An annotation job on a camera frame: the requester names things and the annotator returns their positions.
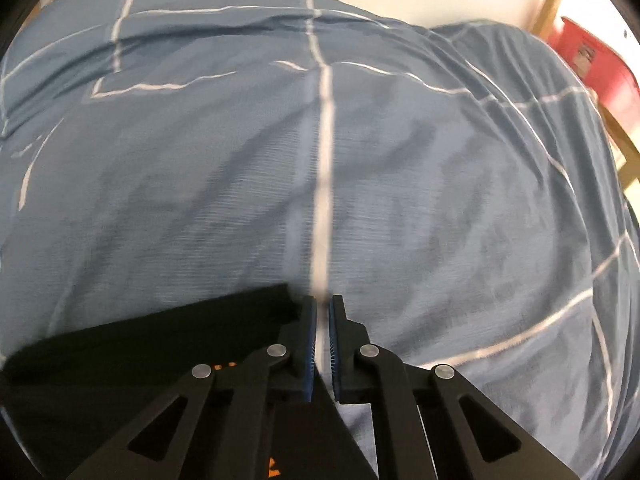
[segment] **round metal rivet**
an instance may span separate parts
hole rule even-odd
[[[287,347],[284,345],[275,344],[267,348],[267,354],[269,354],[271,357],[282,357],[286,353]]]
[[[191,370],[191,375],[196,379],[206,379],[211,375],[211,367],[205,364],[195,365]]]
[[[441,379],[450,379],[456,373],[449,365],[438,365],[435,371],[436,375]]]
[[[380,353],[380,349],[375,345],[362,345],[360,347],[360,353],[364,357],[375,357]]]

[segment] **orange marking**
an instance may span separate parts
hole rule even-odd
[[[273,458],[269,459],[269,478],[274,476],[280,476],[280,471],[277,469],[273,469],[276,467],[276,461]]]

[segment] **blue fabric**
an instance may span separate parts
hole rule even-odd
[[[638,224],[586,90],[529,34],[335,0],[57,0],[1,81],[5,356],[308,290],[330,141],[328,287],[373,341],[458,367],[582,478],[638,430]],[[345,417],[372,456],[367,413]]]

